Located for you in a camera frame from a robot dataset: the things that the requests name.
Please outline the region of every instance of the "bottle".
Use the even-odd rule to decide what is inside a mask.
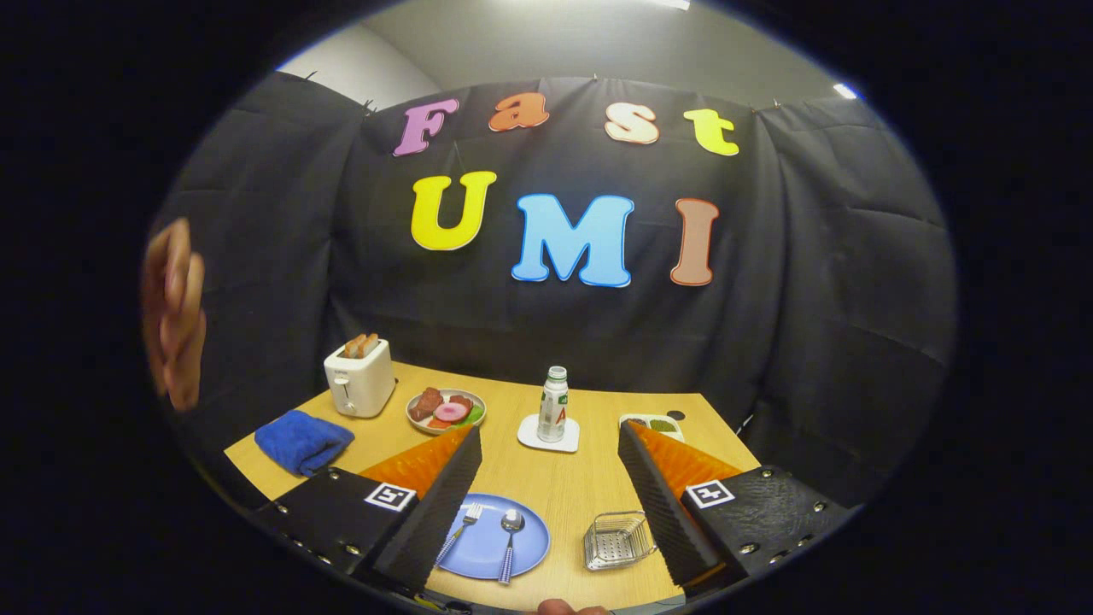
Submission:
[[[539,404],[539,439],[557,442],[565,435],[565,407],[569,404],[569,385],[565,368],[554,366],[546,372]]]

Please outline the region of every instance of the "toaster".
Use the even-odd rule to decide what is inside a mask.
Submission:
[[[339,346],[322,362],[334,409],[346,416],[372,418],[395,391],[390,346],[386,340],[376,341],[363,359],[340,357],[344,350]]]

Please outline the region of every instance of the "blue towel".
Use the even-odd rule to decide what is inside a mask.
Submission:
[[[296,475],[313,476],[345,450],[353,433],[330,422],[289,411],[255,431],[255,442],[281,468]]]

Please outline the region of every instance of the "foam letter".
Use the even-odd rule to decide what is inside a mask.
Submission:
[[[494,107],[500,113],[490,118],[490,130],[504,132],[513,128],[539,126],[550,117],[545,107],[546,96],[539,92],[525,92],[509,96]]]
[[[720,212],[714,203],[696,198],[679,199],[675,209],[683,216],[683,238],[672,281],[680,285],[708,284],[714,279],[709,269],[709,232]]]
[[[615,103],[608,106],[608,121],[603,129],[608,137],[627,143],[651,143],[660,138],[660,131],[653,125],[657,119],[653,109],[645,105]]]
[[[592,199],[576,226],[554,194],[528,194],[516,201],[524,211],[524,247],[520,261],[513,267],[513,276],[541,282],[550,275],[543,264],[545,249],[561,280],[568,280],[580,255],[588,250],[588,263],[577,274],[589,285],[621,287],[630,283],[630,271],[623,263],[623,240],[626,215],[634,201],[615,196]]]
[[[721,130],[733,130],[732,122],[721,119],[714,109],[695,109],[683,114],[683,117],[694,121],[694,138],[698,144],[708,151],[721,155],[737,155],[740,147],[727,142]]]
[[[471,243],[482,227],[482,211],[485,209],[485,188],[497,180],[492,170],[474,170],[463,175],[459,182],[467,187],[463,198],[463,215],[459,224],[442,228],[437,222],[440,212],[440,194],[451,185],[444,175],[425,177],[414,181],[413,215],[410,218],[410,234],[418,245],[426,249],[459,249]]]
[[[444,126],[444,114],[456,113],[458,108],[459,100],[455,98],[408,108],[407,128],[402,132],[402,142],[395,147],[395,155],[425,151],[428,146],[425,132],[427,131],[430,137],[435,137],[440,131],[440,126]]]

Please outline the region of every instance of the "green food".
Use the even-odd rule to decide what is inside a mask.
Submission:
[[[651,427],[654,431],[675,431],[674,425],[668,423],[667,421],[660,421],[658,418],[650,421],[649,427]]]
[[[463,421],[456,424],[456,427],[470,425],[477,422],[478,419],[482,418],[483,414],[485,414],[485,411],[482,410],[482,406],[474,405],[474,407],[471,409],[471,412],[467,413],[467,416],[463,417]]]

